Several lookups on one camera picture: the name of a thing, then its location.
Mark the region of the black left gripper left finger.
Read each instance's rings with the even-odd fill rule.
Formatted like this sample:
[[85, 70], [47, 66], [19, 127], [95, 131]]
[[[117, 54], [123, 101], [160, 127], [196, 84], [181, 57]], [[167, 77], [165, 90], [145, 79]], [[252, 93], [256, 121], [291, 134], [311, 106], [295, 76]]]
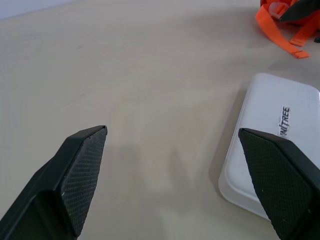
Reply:
[[0, 240], [78, 240], [95, 194], [108, 129], [67, 137], [0, 219]]

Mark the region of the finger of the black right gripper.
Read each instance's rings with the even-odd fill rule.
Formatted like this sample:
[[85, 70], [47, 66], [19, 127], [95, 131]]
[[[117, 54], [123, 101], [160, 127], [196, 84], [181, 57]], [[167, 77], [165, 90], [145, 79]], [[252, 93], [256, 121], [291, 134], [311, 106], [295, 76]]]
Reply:
[[282, 23], [299, 21], [318, 10], [320, 10], [320, 0], [299, 0], [287, 9], [279, 21]]

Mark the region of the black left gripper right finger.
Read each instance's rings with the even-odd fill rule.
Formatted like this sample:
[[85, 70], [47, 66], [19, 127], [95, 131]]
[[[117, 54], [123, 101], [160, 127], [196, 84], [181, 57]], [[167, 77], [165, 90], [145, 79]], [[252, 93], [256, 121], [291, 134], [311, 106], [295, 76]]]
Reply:
[[288, 139], [250, 128], [240, 128], [238, 137], [280, 240], [320, 240], [320, 169]]

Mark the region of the white Unitree case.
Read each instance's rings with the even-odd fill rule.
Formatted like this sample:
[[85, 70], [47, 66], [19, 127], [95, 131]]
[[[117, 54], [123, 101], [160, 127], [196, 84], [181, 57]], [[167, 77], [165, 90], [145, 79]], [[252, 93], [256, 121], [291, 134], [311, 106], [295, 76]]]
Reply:
[[267, 73], [248, 87], [218, 180], [222, 196], [264, 219], [238, 137], [249, 128], [288, 139], [320, 169], [320, 91], [311, 85]]

